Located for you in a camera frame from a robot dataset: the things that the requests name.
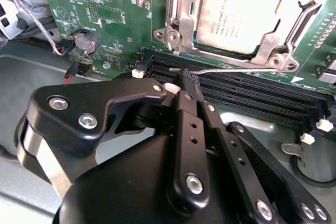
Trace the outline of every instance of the green circuit board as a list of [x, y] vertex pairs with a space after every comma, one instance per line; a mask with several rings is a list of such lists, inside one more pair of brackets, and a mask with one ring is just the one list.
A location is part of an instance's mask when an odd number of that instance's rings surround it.
[[[94, 32], [101, 47], [92, 57], [83, 57], [73, 51], [74, 61], [92, 64], [98, 73], [115, 77], [132, 67], [136, 53], [147, 49], [167, 48], [155, 40], [153, 31], [164, 27], [166, 0], [48, 0], [62, 38], [72, 39], [80, 28]], [[336, 0], [328, 0], [300, 42], [293, 57], [300, 63], [297, 72], [258, 73], [257, 76], [279, 81], [317, 92], [336, 94], [336, 86], [317, 81], [315, 72], [325, 66], [325, 59], [336, 52]], [[323, 34], [327, 37], [322, 46], [314, 47]], [[207, 65], [219, 66], [220, 62], [201, 57], [181, 55]], [[103, 68], [103, 62], [111, 65]]]

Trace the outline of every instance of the cpu socket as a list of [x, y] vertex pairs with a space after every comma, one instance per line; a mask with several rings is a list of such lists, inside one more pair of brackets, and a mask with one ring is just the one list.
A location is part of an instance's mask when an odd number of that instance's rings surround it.
[[296, 47], [327, 0], [167, 0], [154, 37], [174, 55], [241, 68], [298, 70]]

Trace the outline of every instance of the screw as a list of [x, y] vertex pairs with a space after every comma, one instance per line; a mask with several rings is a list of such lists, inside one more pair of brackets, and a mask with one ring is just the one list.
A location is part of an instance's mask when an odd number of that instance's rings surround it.
[[110, 68], [111, 68], [111, 64], [110, 64], [109, 62], [107, 62], [107, 61], [104, 61], [104, 62], [103, 62], [103, 69], [108, 70], [108, 69], [110, 69]]
[[237, 128], [237, 130], [239, 130], [240, 132], [244, 132], [243, 127], [241, 127], [240, 125], [237, 125], [236, 128]]
[[51, 98], [48, 103], [54, 110], [65, 110], [69, 107], [69, 103], [61, 97]]
[[189, 94], [185, 94], [184, 97], [186, 97], [188, 100], [192, 100], [193, 99]]
[[271, 209], [261, 200], [257, 201], [257, 209], [259, 213], [266, 219], [271, 220], [272, 219], [272, 212]]
[[162, 91], [162, 89], [158, 85], [154, 85], [153, 88], [158, 92]]
[[212, 105], [208, 104], [207, 107], [211, 112], [215, 111], [215, 108]]
[[314, 216], [312, 210], [310, 210], [309, 207], [307, 207], [305, 204], [301, 204], [301, 208], [309, 219], [311, 219], [311, 220], [315, 219], [315, 216]]
[[185, 179], [187, 187], [193, 194], [200, 194], [203, 191], [201, 181], [194, 175], [188, 175]]
[[322, 209], [319, 206], [314, 206], [315, 211], [317, 214], [321, 217], [322, 220], [327, 220], [327, 215], [322, 211]]
[[171, 39], [171, 40], [176, 40], [176, 39], [177, 39], [177, 36], [176, 36], [176, 35], [172, 35], [172, 36], [170, 36], [170, 39]]
[[78, 123], [80, 126], [88, 130], [94, 129], [98, 125], [97, 119], [93, 115], [90, 115], [90, 114], [80, 115], [78, 117]]

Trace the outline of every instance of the gray metal tray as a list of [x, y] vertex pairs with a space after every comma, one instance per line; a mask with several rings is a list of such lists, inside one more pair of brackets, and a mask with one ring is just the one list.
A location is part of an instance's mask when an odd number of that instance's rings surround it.
[[[27, 108], [30, 94], [42, 86], [57, 85], [70, 61], [50, 50], [29, 44], [12, 42], [0, 51], [0, 144], [15, 153], [14, 128]], [[90, 79], [76, 77], [71, 82], [107, 80], [93, 75]], [[221, 111], [224, 123], [238, 121], [275, 155], [283, 166], [291, 171], [289, 156], [281, 151], [281, 143], [295, 142], [295, 132], [289, 128], [254, 119], [229, 111]], [[137, 136], [123, 136], [105, 142], [98, 147], [99, 163], [133, 146], [153, 133], [146, 129]], [[302, 171], [313, 179], [330, 180], [336, 177], [336, 141], [332, 135], [322, 138], [313, 145], [304, 147], [305, 167]], [[35, 223], [51, 223], [60, 199], [51, 185], [25, 170], [19, 163], [0, 159], [0, 213], [6, 223], [26, 220]], [[302, 184], [326, 207], [336, 223], [336, 188], [316, 188]]]

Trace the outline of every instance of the connector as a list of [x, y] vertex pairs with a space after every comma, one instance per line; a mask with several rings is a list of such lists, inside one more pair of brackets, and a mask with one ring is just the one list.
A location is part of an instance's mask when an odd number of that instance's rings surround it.
[[301, 140], [301, 142], [304, 142], [304, 143], [309, 144], [309, 145], [311, 145], [312, 143], [315, 142], [315, 138], [312, 135], [309, 135], [307, 133], [303, 133], [300, 136], [300, 140]]
[[145, 71], [138, 70], [138, 69], [132, 69], [132, 77], [141, 79], [145, 75]]
[[59, 43], [56, 44], [56, 47], [62, 55], [66, 55], [76, 47], [76, 44], [73, 40], [62, 39]]
[[64, 75], [64, 78], [75, 77], [77, 74], [80, 76], [88, 76], [92, 73], [92, 65], [86, 65], [78, 62], [73, 62], [70, 68]]
[[329, 132], [334, 128], [334, 125], [328, 120], [320, 119], [316, 123], [316, 128], [318, 128], [319, 130], [325, 131], [325, 132]]

